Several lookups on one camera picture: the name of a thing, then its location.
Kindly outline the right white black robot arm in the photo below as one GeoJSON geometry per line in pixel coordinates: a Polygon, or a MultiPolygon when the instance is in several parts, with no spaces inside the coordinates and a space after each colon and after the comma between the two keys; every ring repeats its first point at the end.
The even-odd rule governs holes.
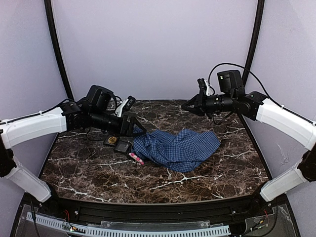
{"type": "Polygon", "coordinates": [[[270,202],[276,197],[306,182],[316,180],[316,123],[278,105],[267,93],[257,91],[247,94],[238,70],[217,74],[221,94],[211,94],[212,88],[205,79],[198,79],[199,93],[181,108],[197,116],[230,112],[267,124],[294,140],[307,150],[300,162],[265,183],[258,199],[270,202]]]}

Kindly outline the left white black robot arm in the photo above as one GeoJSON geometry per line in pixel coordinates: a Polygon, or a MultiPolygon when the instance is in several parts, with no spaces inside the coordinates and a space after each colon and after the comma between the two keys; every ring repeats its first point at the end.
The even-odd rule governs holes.
{"type": "Polygon", "coordinates": [[[32,195],[41,203],[53,199],[53,189],[25,168],[13,154],[12,148],[29,140],[49,134],[80,128],[96,128],[123,137],[146,134],[135,116],[128,116],[136,99],[132,96],[115,102],[115,110],[108,104],[115,101],[114,93],[102,86],[92,85],[87,95],[75,102],[65,99],[53,108],[27,116],[0,122],[0,176],[32,195]]]}

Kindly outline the gold round brooch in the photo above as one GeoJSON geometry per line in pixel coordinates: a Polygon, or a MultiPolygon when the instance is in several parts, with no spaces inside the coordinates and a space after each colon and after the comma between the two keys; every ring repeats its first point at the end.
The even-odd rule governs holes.
{"type": "Polygon", "coordinates": [[[111,144],[111,145],[115,144],[117,141],[118,139],[115,136],[110,136],[107,140],[108,144],[111,144]]]}

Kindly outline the blue checkered shirt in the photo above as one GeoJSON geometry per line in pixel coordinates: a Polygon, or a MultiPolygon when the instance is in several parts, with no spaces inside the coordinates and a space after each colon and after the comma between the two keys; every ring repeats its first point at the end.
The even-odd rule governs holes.
{"type": "Polygon", "coordinates": [[[172,135],[155,130],[134,139],[132,151],[141,159],[177,172],[189,172],[210,158],[221,142],[212,131],[183,129],[172,135]]]}

